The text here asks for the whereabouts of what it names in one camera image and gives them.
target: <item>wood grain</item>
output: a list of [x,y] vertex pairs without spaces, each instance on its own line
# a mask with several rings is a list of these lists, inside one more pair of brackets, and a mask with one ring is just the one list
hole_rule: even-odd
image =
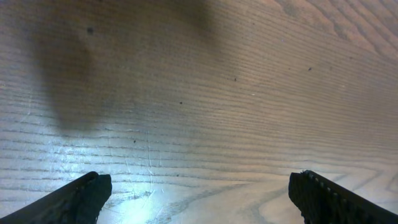
[[92,170],[99,223],[302,223],[305,169],[398,213],[396,9],[3,1],[0,216]]

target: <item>wooden surface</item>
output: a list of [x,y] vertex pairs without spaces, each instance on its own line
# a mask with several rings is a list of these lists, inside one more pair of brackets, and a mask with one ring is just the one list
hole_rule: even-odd
[[99,223],[302,223],[305,169],[398,213],[397,18],[395,0],[1,1],[0,217],[92,170],[113,180]]

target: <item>brown wood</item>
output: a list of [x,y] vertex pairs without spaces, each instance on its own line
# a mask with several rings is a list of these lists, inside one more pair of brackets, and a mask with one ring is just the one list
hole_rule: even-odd
[[398,213],[397,18],[394,0],[2,1],[0,217],[92,170],[113,179],[99,223],[302,223],[305,169]]

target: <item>black object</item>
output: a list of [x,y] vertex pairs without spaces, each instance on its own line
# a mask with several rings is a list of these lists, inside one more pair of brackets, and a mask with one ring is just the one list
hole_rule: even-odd
[[112,192],[110,175],[89,172],[36,202],[0,219],[0,223],[96,223]]
[[398,223],[398,215],[310,170],[290,175],[289,197],[305,224]]

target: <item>black plastic part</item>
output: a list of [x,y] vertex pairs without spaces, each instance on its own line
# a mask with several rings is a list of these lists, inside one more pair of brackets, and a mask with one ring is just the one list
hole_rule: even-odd
[[89,172],[36,202],[0,219],[0,223],[96,223],[112,192],[110,175]]
[[289,197],[304,223],[398,223],[398,215],[310,170],[290,175]]

